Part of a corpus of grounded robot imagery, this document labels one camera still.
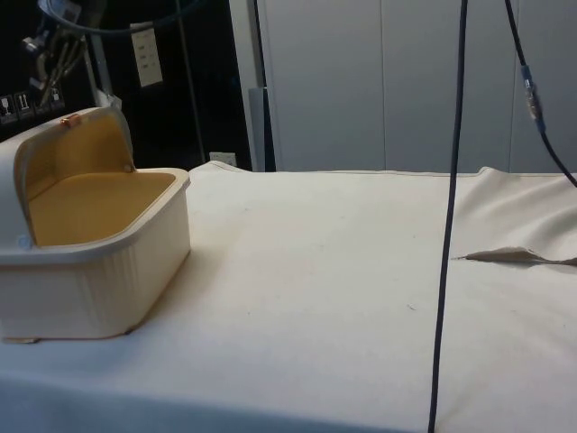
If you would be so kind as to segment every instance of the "ribbed basket side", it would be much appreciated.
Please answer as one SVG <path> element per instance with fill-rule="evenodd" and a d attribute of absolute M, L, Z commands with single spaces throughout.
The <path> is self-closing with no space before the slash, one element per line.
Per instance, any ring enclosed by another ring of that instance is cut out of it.
<path fill-rule="evenodd" d="M 0 268 L 0 333 L 102 338 L 138 325 L 190 250 L 181 191 L 120 251 L 89 263 Z"/>

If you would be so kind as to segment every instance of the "cable connector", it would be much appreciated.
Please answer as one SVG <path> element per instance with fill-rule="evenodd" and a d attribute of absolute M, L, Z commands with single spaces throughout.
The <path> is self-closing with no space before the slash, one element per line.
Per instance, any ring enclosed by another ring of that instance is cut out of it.
<path fill-rule="evenodd" d="M 521 67 L 521 75 L 523 75 L 523 84 L 525 85 L 525 98 L 527 99 L 527 107 L 529 108 L 529 114 L 535 121 L 539 133 L 544 133 L 545 119 L 543 118 L 543 108 L 541 106 L 541 100 L 537 94 L 537 86 L 533 77 L 531 76 L 531 69 L 525 65 Z"/>

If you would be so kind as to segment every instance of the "white cloth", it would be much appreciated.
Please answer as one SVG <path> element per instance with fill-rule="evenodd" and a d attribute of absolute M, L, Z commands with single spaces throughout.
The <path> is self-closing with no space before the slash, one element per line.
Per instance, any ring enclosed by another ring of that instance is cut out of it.
<path fill-rule="evenodd" d="M 459 197 L 455 254 L 577 263 L 577 189 L 564 176 L 484 169 Z"/>
<path fill-rule="evenodd" d="M 425 431 L 448 179 L 191 176 L 193 251 L 150 318 L 0 345 L 0 431 Z M 438 431 L 575 431 L 576 274 L 451 261 Z"/>

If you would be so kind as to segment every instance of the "power socket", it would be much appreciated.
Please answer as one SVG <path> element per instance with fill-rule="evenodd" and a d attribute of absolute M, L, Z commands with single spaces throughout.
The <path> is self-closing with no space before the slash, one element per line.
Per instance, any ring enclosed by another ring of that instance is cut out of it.
<path fill-rule="evenodd" d="M 154 29 L 133 33 L 133 47 L 141 88 L 160 83 L 162 81 L 162 69 L 160 68 Z"/>
<path fill-rule="evenodd" d="M 208 156 L 210 161 L 220 161 L 233 167 L 238 167 L 236 165 L 236 153 L 234 152 L 210 152 Z"/>

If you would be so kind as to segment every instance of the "white cabinet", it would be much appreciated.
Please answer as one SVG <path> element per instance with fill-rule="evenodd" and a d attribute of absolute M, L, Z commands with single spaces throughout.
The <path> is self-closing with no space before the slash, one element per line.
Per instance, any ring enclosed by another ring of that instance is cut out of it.
<path fill-rule="evenodd" d="M 460 3 L 258 0 L 278 169 L 448 171 Z M 553 146 L 577 170 L 577 3 L 513 5 Z M 467 38 L 460 171 L 555 171 L 503 0 L 470 2 Z"/>

